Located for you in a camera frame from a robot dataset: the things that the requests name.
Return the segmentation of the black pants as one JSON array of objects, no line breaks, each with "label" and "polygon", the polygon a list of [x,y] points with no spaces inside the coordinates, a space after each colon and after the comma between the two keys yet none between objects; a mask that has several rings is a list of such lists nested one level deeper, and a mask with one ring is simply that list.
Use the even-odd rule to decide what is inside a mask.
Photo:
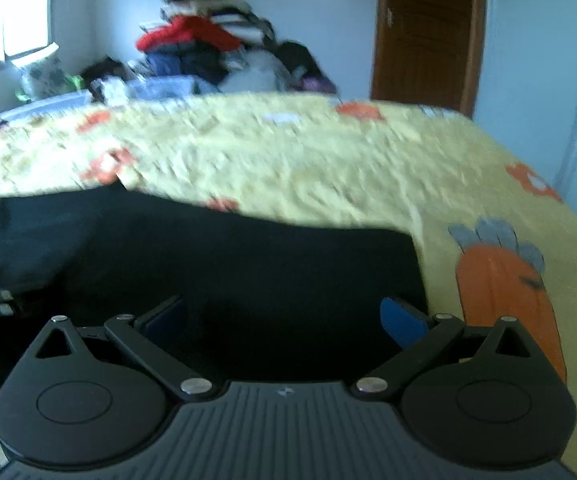
[{"label": "black pants", "polygon": [[0,382],[54,315],[98,326],[177,306],[151,339],[212,380],[337,382],[397,344],[380,306],[427,308],[405,233],[255,219],[114,184],[0,198]]}]

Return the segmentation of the yellow floral bed sheet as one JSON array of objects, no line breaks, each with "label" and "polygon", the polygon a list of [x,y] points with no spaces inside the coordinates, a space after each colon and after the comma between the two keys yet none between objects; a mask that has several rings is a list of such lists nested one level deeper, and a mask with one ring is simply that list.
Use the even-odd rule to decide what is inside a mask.
[{"label": "yellow floral bed sheet", "polygon": [[[464,116],[317,94],[192,96],[9,120],[0,198],[128,190],[415,241],[433,312],[528,325],[577,404],[577,214]],[[564,454],[577,473],[577,427]]]}]

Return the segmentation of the white wardrobe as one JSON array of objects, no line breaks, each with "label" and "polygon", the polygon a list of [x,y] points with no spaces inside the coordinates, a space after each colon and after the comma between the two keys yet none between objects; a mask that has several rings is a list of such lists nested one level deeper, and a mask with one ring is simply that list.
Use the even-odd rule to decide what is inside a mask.
[{"label": "white wardrobe", "polygon": [[474,120],[577,213],[577,0],[487,0]]}]

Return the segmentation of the blue striped blanket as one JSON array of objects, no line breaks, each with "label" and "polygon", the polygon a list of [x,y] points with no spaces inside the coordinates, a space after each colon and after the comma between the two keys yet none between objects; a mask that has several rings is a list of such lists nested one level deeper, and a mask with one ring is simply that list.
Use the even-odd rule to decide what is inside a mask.
[{"label": "blue striped blanket", "polygon": [[66,93],[3,112],[0,114],[0,126],[19,119],[75,110],[93,103],[119,106],[130,101],[184,100],[188,96],[216,91],[213,84],[197,76],[139,77],[128,82],[108,78],[96,80],[91,91]]}]

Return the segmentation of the floral pillow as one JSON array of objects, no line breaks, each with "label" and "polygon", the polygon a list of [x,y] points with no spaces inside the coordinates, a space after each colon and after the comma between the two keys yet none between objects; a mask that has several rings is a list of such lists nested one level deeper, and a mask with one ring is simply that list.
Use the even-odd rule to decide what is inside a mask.
[{"label": "floral pillow", "polygon": [[73,92],[76,86],[65,72],[55,43],[16,58],[13,66],[19,76],[18,97],[23,102],[34,102]]}]

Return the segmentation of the black bag on floor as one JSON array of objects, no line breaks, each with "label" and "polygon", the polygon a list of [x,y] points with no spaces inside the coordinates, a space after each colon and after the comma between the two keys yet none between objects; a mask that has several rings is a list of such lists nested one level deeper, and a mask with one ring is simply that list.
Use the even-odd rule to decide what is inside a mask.
[{"label": "black bag on floor", "polygon": [[121,62],[106,56],[101,61],[95,62],[85,68],[81,73],[83,88],[90,90],[92,84],[98,79],[105,79],[106,77],[120,77],[126,78],[126,67]]}]

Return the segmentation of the dark navy folded clothes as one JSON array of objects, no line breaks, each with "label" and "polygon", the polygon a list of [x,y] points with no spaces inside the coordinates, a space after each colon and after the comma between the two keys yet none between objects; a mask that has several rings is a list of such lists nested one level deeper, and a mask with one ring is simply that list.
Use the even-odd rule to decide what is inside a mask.
[{"label": "dark navy folded clothes", "polygon": [[222,65],[221,52],[202,41],[170,44],[145,53],[154,76],[195,76],[220,84],[229,72]]}]

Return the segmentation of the brown wooden door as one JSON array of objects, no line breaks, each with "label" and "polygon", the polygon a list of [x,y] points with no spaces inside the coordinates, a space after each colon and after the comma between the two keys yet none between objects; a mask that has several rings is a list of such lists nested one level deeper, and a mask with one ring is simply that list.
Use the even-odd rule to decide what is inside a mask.
[{"label": "brown wooden door", "polygon": [[371,98],[474,114],[487,0],[377,0]]}]

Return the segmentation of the grey garment bundle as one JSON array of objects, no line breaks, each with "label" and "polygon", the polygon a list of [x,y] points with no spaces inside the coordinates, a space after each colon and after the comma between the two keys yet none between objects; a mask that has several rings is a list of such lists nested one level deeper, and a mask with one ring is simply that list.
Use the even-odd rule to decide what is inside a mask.
[{"label": "grey garment bundle", "polygon": [[218,84],[222,93],[287,92],[294,89],[293,76],[268,50],[245,51],[243,60],[243,70],[234,70]]}]

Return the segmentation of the red puffer jacket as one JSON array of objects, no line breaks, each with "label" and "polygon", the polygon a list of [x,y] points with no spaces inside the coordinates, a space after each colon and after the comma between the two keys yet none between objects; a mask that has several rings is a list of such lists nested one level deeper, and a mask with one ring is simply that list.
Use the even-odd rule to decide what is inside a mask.
[{"label": "red puffer jacket", "polygon": [[200,41],[220,52],[238,50],[242,41],[220,26],[198,15],[175,16],[168,25],[146,32],[136,40],[136,50],[148,52],[162,46]]}]

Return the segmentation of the black backpack by wall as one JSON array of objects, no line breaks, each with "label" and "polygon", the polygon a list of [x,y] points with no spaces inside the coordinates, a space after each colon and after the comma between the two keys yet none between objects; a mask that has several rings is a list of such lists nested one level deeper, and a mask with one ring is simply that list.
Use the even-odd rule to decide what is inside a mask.
[{"label": "black backpack by wall", "polygon": [[296,90],[323,94],[337,93],[336,85],[322,72],[316,59],[303,44],[284,41],[275,48],[274,55],[290,73]]}]

